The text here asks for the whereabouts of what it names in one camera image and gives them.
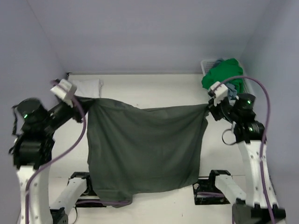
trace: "bright green cloth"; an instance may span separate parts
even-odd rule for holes
[[[217,67],[212,68],[209,72],[202,78],[202,87],[209,89],[211,85],[215,82],[222,82],[225,79],[233,76],[243,75],[243,69],[239,66],[239,62],[232,58],[221,62]],[[238,93],[243,92],[243,80],[238,78],[229,81],[229,83],[235,85],[235,89]]]

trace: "green garment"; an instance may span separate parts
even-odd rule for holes
[[[228,59],[221,62],[217,67],[209,70],[209,72],[202,78],[202,87],[208,90],[211,85],[217,81],[222,82],[227,78],[241,75],[243,75],[243,69],[239,66],[239,62],[234,58]],[[229,81],[229,83],[235,86],[238,93],[243,92],[242,79],[234,79]]]
[[[207,104],[138,109],[94,99],[88,111],[88,165],[103,201],[179,189],[198,180]]]

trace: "plastic basket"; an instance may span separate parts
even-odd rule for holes
[[[205,59],[200,62],[201,70],[202,70],[202,73],[204,74],[204,76],[209,72],[209,70],[213,67],[213,65],[215,64],[216,61],[217,61],[217,59]],[[239,66],[243,69],[243,74],[245,75],[244,68],[240,64],[240,62],[239,62]],[[243,79],[243,87],[244,87],[243,93],[250,93],[250,94],[254,95],[252,87],[251,87],[248,79]]]

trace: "dark green cloth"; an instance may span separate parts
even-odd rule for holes
[[[88,164],[95,193],[104,201],[164,192],[195,183],[206,104],[138,109],[95,99],[88,113]]]
[[[239,66],[239,62],[236,59],[231,58],[221,62],[217,67],[210,69],[209,72],[202,78],[202,87],[208,90],[211,85],[217,81],[222,82],[229,77],[241,75],[243,75],[243,69]],[[238,93],[243,92],[242,79],[234,79],[229,81],[229,83],[235,85]]]

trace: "gray wall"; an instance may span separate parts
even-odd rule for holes
[[[268,165],[288,223],[298,223],[299,186],[299,1],[272,0],[241,61],[269,91],[272,105]],[[265,97],[257,86],[256,112],[264,121]]]
[[[25,0],[0,1],[0,223],[16,223],[20,190],[8,150],[13,116],[10,107],[28,97],[54,104],[49,81],[64,76],[43,30]]]
[[[199,72],[240,57],[270,0],[28,0],[67,71]]]

